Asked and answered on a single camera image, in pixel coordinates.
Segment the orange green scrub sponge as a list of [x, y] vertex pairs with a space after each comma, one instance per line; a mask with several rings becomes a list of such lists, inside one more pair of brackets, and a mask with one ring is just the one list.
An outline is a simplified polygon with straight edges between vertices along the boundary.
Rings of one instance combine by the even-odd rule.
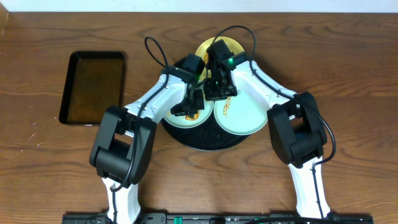
[[189, 120], [189, 121], [194, 121], [194, 120], [197, 120], [198, 118], [199, 118], [199, 112], [197, 111], [195, 114], [193, 114], [193, 113], [190, 113], [190, 114], [188, 114], [188, 115], [186, 115], [185, 116], [185, 119], [186, 120]]

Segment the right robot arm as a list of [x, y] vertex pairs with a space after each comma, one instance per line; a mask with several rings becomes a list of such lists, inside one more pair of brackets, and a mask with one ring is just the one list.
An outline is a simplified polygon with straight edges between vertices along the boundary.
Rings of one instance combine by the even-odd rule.
[[319, 113], [309, 92], [298, 94], [278, 84], [244, 52], [208, 54], [211, 78], [205, 84], [209, 100], [235, 93], [249, 95], [266, 108], [272, 147], [292, 174], [297, 213], [306, 218], [325, 219], [331, 212], [325, 198], [321, 165], [323, 147], [334, 135]]

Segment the yellow plate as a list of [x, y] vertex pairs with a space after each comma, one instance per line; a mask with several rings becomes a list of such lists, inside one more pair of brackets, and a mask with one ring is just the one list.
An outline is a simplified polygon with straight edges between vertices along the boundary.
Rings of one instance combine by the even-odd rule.
[[[214, 37], [204, 41], [196, 50], [195, 55], [201, 57], [201, 59], [205, 62], [205, 65], [207, 65], [209, 61], [209, 56], [208, 53], [206, 52], [207, 48], [212, 44]], [[238, 54], [240, 52], [244, 52], [243, 46], [236, 40], [230, 38], [230, 37], [225, 37], [221, 36], [218, 37], [217, 40], [224, 40], [225, 44], [229, 48], [231, 52], [234, 54]], [[199, 79], [198, 83], [202, 82], [206, 77], [211, 77], [211, 72], [210, 69], [204, 68]]]

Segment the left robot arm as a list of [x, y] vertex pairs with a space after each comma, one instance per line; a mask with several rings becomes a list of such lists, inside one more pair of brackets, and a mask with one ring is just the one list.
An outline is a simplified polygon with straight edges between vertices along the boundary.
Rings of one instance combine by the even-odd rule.
[[90, 154], [108, 193], [111, 223], [135, 223], [141, 206], [138, 183], [151, 159], [157, 125], [170, 110], [189, 100], [203, 67], [165, 67], [158, 82], [124, 107], [111, 105], [103, 115]]

